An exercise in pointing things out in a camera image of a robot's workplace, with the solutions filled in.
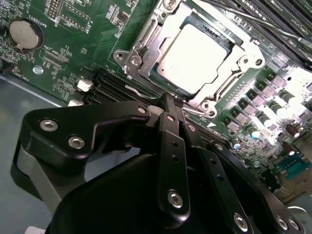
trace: mounting hole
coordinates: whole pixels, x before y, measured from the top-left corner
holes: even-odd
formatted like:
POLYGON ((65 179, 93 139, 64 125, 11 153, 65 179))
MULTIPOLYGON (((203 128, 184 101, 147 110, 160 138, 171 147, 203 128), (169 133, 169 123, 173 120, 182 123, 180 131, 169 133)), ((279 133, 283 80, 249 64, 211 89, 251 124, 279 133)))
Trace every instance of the mounting hole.
POLYGON ((222 181, 222 182, 224 181, 224 178, 223 178, 222 176, 217 175, 216 177, 217 177, 220 181, 222 181))
POLYGON ((214 111, 210 111, 210 112, 208 113, 208 115, 209 115, 210 117, 213 117, 213 116, 215 116, 215 112, 214 112, 214 111))
POLYGON ((123 59, 123 55, 121 53, 117 54, 116 57, 117 57, 118 60, 122 60, 123 59))
POLYGON ((179 158, 176 155, 171 155, 171 158, 175 162, 179 162, 179 158))
POLYGON ((255 62, 257 66, 260 66, 262 63, 263 63, 262 59, 257 59, 255 62))

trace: silver screw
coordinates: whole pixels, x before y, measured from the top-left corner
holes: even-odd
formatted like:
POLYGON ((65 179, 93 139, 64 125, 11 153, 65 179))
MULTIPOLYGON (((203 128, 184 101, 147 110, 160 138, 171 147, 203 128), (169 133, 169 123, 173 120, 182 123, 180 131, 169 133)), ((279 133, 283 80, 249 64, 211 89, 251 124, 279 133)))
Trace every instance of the silver screw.
POLYGON ((81 137, 78 136, 72 136, 68 139, 68 144, 70 147, 73 147, 74 149, 82 149, 85 146, 85 142, 81 137))
POLYGON ((276 221, 282 229, 288 230, 287 223, 280 216, 276 216, 276 221))
POLYGON ((175 191, 168 192, 168 201, 176 208, 181 208, 183 206, 182 197, 175 191))
POLYGON ((170 115, 167 115, 167 118, 170 120, 170 121, 174 121, 175 119, 172 117, 172 116, 170 116, 170 115))
POLYGON ((58 123, 50 119, 42 120, 39 125, 42 130, 45 130, 47 132, 54 132, 56 129, 59 128, 58 123))
POLYGON ((217 148, 218 150, 223 150, 223 148, 222 148, 222 146, 221 146, 221 145, 216 144, 215 146, 216 146, 216 148, 217 148))
POLYGON ((142 107, 138 107, 137 110, 140 111, 142 114, 146 113, 146 110, 142 107))
POLYGON ((243 232, 248 231, 247 222, 246 220, 244 220, 244 218, 240 214, 235 213, 233 218, 234 218, 234 222, 240 228, 240 230, 242 230, 243 232))
POLYGON ((293 221, 291 218, 288 218, 288 221, 293 226, 293 228, 295 228, 297 231, 300 230, 298 224, 295 221, 293 221))
POLYGON ((188 127, 192 132, 195 132, 195 127, 193 127, 192 125, 189 125, 188 127))
POLYGON ((43 73, 43 68, 40 67, 39 65, 35 65, 33 67, 33 72, 36 74, 36 75, 41 75, 43 73))
POLYGON ((176 0, 165 0, 164 1, 164 7, 168 11, 172 11, 176 6, 176 0))

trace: electronic component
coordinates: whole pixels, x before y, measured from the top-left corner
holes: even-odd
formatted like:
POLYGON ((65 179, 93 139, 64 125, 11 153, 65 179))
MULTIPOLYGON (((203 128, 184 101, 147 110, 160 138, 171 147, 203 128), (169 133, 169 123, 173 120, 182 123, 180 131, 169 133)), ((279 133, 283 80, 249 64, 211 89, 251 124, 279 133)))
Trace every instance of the electronic component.
POLYGON ((282 144, 283 149, 285 150, 285 152, 289 155, 292 156, 295 154, 295 151, 293 150, 293 148, 286 142, 284 142, 282 144))
POLYGON ((277 129, 277 126, 276 125, 274 125, 274 124, 272 124, 272 126, 271 127, 269 127, 269 130, 270 131, 275 131, 277 129))
POLYGON ((300 136, 300 133, 290 124, 288 124, 285 129, 294 138, 298 138, 300 136))
POLYGON ((260 96, 258 93, 256 93, 254 90, 250 90, 247 93, 247 97, 250 98, 251 101, 253 101, 253 103, 255 103, 258 106, 262 106, 266 104, 266 100, 260 96))
POLYGON ((271 106, 271 110, 273 110, 273 112, 280 118, 285 118, 287 115, 286 110, 277 103, 271 106))
POLYGON ((258 85, 258 89, 268 97, 274 97, 277 95, 276 91, 264 82, 258 85))
POLYGON ((268 79, 275 84, 277 87, 285 87, 287 85, 287 82, 280 77, 279 75, 275 76, 275 77, 268 77, 268 79))
POLYGON ((92 88, 92 85, 93 82, 81 79, 78 81, 77 88, 84 92, 88 92, 92 88))
POLYGON ((7 61, 0 59, 0 73, 10 73, 13 70, 14 66, 7 61))
POLYGON ((266 169, 263 173, 261 173, 261 176, 264 179, 264 183, 267 185, 272 193, 275 190, 281 188, 280 184, 278 183, 277 179, 270 169, 266 169))
POLYGON ((13 20, 10 23, 9 32, 14 47, 21 52, 38 49, 43 45, 43 31, 31 19, 22 18, 13 20))
POLYGON ((246 123, 246 122, 248 122, 248 121, 250 121, 250 118, 248 117, 248 116, 246 116, 246 115, 244 115, 243 113, 241 113, 239 110, 237 110, 237 109, 235 109, 233 112, 232 112, 232 115, 233 115, 233 117, 237 120, 237 121, 239 121, 239 122, 241 122, 241 123, 246 123))
POLYGON ((300 116, 299 116, 299 118, 302 120, 302 121, 306 121, 308 118, 309 118, 309 114, 308 113, 306 113, 306 112, 304 112, 304 113, 302 113, 300 116))
POLYGON ((264 127, 270 128, 273 125, 272 120, 267 115, 261 115, 259 120, 263 124, 264 127))
POLYGON ((312 133, 307 132, 303 134, 298 140, 294 142, 294 145, 298 150, 312 162, 312 133))
POLYGON ((258 110, 245 100, 239 103, 239 106, 249 115, 254 115, 258 110))
POLYGON ((261 136, 261 133, 255 127, 251 126, 247 128, 247 132, 253 139, 258 139, 261 136))
POLYGON ((235 150, 240 150, 241 146, 240 146, 240 143, 238 142, 237 138, 233 138, 231 142, 232 142, 232 146, 235 150))
POLYGON ((312 83, 309 84, 309 85, 307 86, 307 90, 309 90, 310 92, 312 92, 312 83))
POLYGON ((125 13, 124 11, 122 11, 122 12, 119 12, 117 17, 119 18, 120 21, 125 23, 125 22, 127 22, 129 15, 127 13, 125 13))
POLYGON ((302 158, 298 154, 293 154, 278 164, 279 169, 282 171, 282 174, 287 180, 293 179, 310 166, 311 163, 306 158, 302 158))
POLYGON ((291 93, 284 91, 281 95, 281 98, 290 106, 292 105, 298 105, 299 101, 298 99, 292 95, 291 93))
POLYGON ((236 123, 235 121, 233 121, 230 118, 226 118, 224 123, 225 123, 225 126, 227 126, 230 130, 232 130, 234 132, 237 131, 241 127, 238 123, 236 123))
POLYGON ((275 162, 277 160, 277 157, 275 155, 271 155, 270 157, 268 157, 268 161, 270 162, 275 162))

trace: cable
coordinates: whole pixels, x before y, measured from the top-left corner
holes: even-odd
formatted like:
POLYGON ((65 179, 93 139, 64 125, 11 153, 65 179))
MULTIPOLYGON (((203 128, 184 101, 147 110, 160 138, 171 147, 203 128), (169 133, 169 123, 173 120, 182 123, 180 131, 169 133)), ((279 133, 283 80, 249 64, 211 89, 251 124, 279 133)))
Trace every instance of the cable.
POLYGON ((212 6, 215 6, 215 7, 218 7, 218 8, 222 8, 222 9, 224 9, 226 11, 229 11, 229 12, 232 12, 232 13, 234 13, 236 15, 240 15, 240 16, 243 16, 243 17, 248 18, 250 20, 253 20, 253 21, 255 21, 255 22, 257 22, 257 23, 259 23, 259 24, 261 24, 261 25, 263 25, 263 26, 265 26, 267 28, 272 29, 273 31, 276 31, 276 32, 278 32, 278 33, 280 33, 282 35, 285 35, 285 36, 289 37, 289 38, 293 38, 296 41, 298 41, 299 43, 301 43, 301 44, 305 45, 306 47, 312 49, 312 42, 311 41, 309 41, 307 39, 304 39, 304 38, 302 38, 302 37, 300 37, 298 35, 295 35, 295 34, 286 32, 286 31, 284 31, 282 29, 279 29, 278 27, 274 26, 273 24, 270 24, 269 22, 266 22, 263 19, 259 19, 257 17, 254 17, 252 15, 249 15, 249 14, 246 14, 244 12, 238 11, 238 10, 236 10, 234 8, 228 7, 226 5, 223 5, 221 3, 215 2, 213 0, 200 0, 200 1, 206 2, 206 3, 208 3, 208 4, 212 5, 212 6))

